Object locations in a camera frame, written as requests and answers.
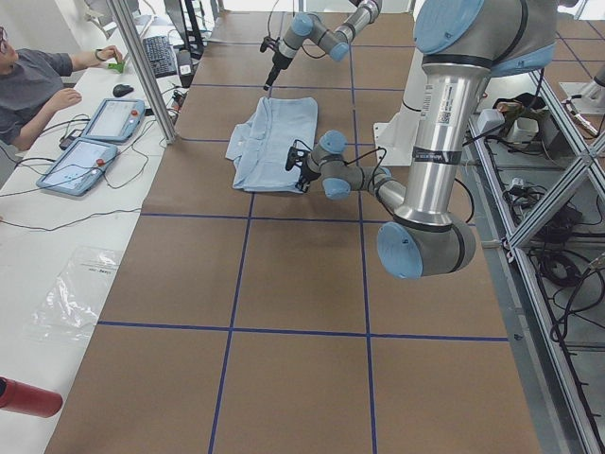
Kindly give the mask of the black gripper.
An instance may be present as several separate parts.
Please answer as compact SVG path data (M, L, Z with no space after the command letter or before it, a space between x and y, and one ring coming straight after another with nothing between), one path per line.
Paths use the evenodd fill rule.
M280 75L280 73L282 71L286 70L289 67L289 64L291 64L291 59L289 57L287 57L285 54L283 54L282 51L280 50L281 43L282 43L282 40L280 38L274 39L269 36L266 36L260 45L261 53L264 53L268 50L271 50L274 52L274 55L271 60L272 68L268 73L266 83L264 84L264 87L263 87L263 89L265 91L268 91L269 89L272 88L272 83L274 83L275 80Z
M306 193L307 187L315 180L315 171L308 164L311 154L312 149L299 140L294 141L287 153L285 170L290 171L294 167L300 170L299 179L295 184L299 193Z

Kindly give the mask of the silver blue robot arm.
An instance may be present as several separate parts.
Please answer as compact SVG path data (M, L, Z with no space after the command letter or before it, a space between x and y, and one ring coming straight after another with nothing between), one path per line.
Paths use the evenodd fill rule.
M464 268L475 253L469 226L448 209L468 120L487 82L547 66L554 55L554 1L427 1L413 39L427 81L405 183L379 166L343 159L345 138L328 131L310 150L291 148L297 188L320 181L327 198L373 194L391 213L377 236L383 267L401 279Z
M315 44L333 61L341 61L349 52L351 43L359 32L375 22L382 10L379 0L351 1L356 10L335 30L328 28L318 14L313 12L296 12L283 37L263 39L260 52L268 49L274 52L272 68L263 89L268 91L281 71L285 71L293 62L297 52L303 49L305 41Z

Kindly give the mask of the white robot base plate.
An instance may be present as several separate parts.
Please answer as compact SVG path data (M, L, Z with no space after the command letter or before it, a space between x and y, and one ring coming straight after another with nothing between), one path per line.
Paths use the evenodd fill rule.
M420 111L404 101L389 122L373 124L374 144L387 151L386 166L410 166L416 140Z

